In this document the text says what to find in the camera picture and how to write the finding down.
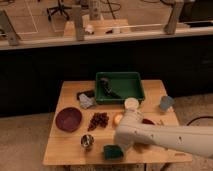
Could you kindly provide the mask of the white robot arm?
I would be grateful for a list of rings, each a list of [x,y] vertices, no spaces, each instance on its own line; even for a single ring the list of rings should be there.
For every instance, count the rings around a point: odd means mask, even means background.
[[[134,143],[156,145],[213,159],[213,127],[142,123],[138,110],[126,110],[115,129],[114,143],[126,152]]]

